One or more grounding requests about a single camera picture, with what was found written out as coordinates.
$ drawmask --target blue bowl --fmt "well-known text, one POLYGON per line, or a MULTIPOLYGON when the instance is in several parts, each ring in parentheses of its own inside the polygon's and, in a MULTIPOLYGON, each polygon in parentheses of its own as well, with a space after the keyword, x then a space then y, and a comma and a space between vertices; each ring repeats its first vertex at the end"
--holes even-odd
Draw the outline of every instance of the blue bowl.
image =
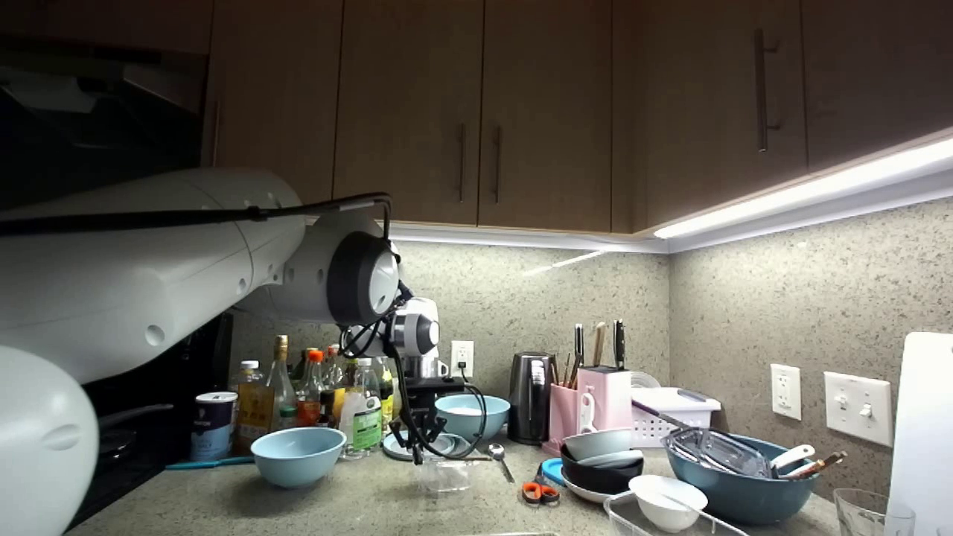
MULTIPOLYGON (((668 452, 673 474, 680 479, 692 482, 694 489, 706 491, 710 513, 725 520, 774 526, 774 525, 783 525, 792 514, 800 514, 813 491, 816 477, 811 477, 811 479, 752 479, 752 477, 703 468, 703 464, 673 452, 671 442, 677 436, 680 433, 671 433, 665 439, 665 452, 668 452)), ((747 436, 734 436, 734 439, 759 449, 767 459, 774 459, 783 452, 782 443, 768 443, 768 442, 747 439, 747 436)))
POLYGON ((502 436, 506 415, 509 415, 509 401, 502 395, 482 395, 482 401, 485 401, 485 425, 482 425, 479 439, 478 439, 478 433, 479 433, 482 407, 479 407, 478 395, 472 395, 472 394, 442 395, 436 401, 436 407, 439 407, 442 421, 447 422, 444 428, 451 436, 459 436, 472 443, 482 443, 482 442, 491 442, 502 436))
POLYGON ((263 479, 281 489, 304 489, 335 470, 344 447, 345 436, 339 428, 301 425, 256 439, 250 452, 263 479))

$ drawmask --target upper cabinet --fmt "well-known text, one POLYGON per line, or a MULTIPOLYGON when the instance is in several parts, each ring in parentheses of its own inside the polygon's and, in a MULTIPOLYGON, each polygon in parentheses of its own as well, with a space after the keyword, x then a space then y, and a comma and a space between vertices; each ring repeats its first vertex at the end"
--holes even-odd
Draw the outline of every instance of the upper cabinet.
POLYGON ((335 194, 478 223, 482 0, 348 0, 335 194))
POLYGON ((612 0, 485 0, 479 223, 612 229, 612 0))
POLYGON ((950 0, 804 0, 811 166, 953 124, 950 0))
POLYGON ((332 197, 339 0, 223 0, 207 98, 207 160, 269 166, 304 199, 332 197))
POLYGON ((345 0, 356 190, 400 221, 612 229, 612 2, 345 0))
POLYGON ((663 223, 804 169, 800 0, 616 0, 616 176, 663 223))
POLYGON ((208 53, 216 0, 3 0, 0 32, 208 53))

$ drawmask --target kitchen counter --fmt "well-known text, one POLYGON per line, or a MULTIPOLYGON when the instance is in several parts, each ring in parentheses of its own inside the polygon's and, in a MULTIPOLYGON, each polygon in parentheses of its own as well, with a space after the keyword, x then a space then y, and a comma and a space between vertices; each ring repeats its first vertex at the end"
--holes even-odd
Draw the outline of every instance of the kitchen counter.
MULTIPOLYGON (((517 482, 506 482, 499 462, 464 462, 467 489, 436 495, 421 485, 421 470, 381 452, 348 459, 313 489, 284 491, 259 479, 253 464, 216 470, 165 470, 106 513, 92 514, 71 536, 112 532, 381 532, 381 536, 444 536, 444 532, 588 532, 612 536, 615 525, 600 503, 563 491, 557 509, 529 506, 518 485, 530 479, 548 452, 509 443, 506 462, 517 482)), ((648 474, 671 474, 665 452, 648 449, 648 474)), ((752 529, 753 536, 837 532, 831 500, 811 497, 783 526, 752 529)))

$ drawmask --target cutting board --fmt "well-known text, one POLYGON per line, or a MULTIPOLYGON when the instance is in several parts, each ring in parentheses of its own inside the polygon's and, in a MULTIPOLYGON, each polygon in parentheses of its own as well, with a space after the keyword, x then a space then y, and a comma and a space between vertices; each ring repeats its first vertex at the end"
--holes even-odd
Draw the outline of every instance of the cutting board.
POLYGON ((917 536, 953 529, 953 334, 902 345, 890 500, 917 513, 917 536))

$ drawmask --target kettle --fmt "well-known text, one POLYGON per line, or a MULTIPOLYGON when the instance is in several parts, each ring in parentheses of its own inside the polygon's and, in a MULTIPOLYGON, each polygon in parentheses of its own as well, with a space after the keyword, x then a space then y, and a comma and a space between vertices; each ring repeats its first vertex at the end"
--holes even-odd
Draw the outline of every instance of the kettle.
POLYGON ((518 352, 509 369, 509 442, 542 443, 548 439, 548 352, 518 352))

